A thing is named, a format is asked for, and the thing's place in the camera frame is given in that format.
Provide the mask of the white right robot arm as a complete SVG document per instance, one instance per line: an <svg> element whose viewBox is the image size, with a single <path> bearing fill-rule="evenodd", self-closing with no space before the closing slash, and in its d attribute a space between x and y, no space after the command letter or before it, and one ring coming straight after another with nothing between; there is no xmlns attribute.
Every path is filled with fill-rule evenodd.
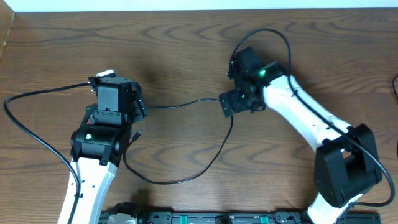
<svg viewBox="0 0 398 224"><path fill-rule="evenodd" d="M235 88L220 95L226 117L270 108L285 118L315 152L318 194L307 208L309 223L336 223L354 206L385 207L396 190L379 161L373 132L353 127L306 93L279 63L232 59L227 72Z"/></svg>

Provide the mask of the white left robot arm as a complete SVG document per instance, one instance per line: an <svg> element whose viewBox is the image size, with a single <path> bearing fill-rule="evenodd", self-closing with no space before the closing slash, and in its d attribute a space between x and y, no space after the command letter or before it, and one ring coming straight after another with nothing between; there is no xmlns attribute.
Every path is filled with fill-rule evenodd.
<svg viewBox="0 0 398 224"><path fill-rule="evenodd" d="M141 87L129 78L90 77L98 102L86 107L71 136L71 165L59 223L98 223L121 157L142 134L132 125L147 116Z"/></svg>

